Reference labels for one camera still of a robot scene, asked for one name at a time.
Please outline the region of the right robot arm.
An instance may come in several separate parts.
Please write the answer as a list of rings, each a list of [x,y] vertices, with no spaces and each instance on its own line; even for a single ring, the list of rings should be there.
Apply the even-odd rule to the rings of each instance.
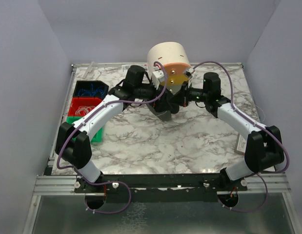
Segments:
[[[256,122],[234,106],[230,99],[221,94],[221,80],[217,73],[204,74],[201,89],[184,82],[170,99],[170,103],[182,107],[192,101],[203,102],[210,114],[226,122],[246,140],[244,158],[221,170],[226,183],[262,172],[284,161],[280,130]]]

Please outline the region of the black cable spool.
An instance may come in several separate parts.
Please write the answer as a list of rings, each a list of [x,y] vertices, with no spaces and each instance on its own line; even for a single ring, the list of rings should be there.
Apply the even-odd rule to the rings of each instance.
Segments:
[[[173,114],[177,114],[180,107],[175,104],[147,104],[146,105],[151,113],[162,121],[170,121]]]

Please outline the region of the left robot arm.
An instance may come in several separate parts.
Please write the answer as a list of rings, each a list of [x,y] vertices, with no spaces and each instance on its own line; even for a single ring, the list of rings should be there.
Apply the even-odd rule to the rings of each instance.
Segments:
[[[168,75],[158,61],[154,62],[153,68],[152,74],[148,75],[141,66],[130,66],[125,78],[111,88],[98,106],[72,124],[62,123],[55,146],[58,160],[69,162],[68,167],[75,169],[88,183],[99,183],[102,172],[91,160],[93,136],[130,104],[159,107],[167,100]]]

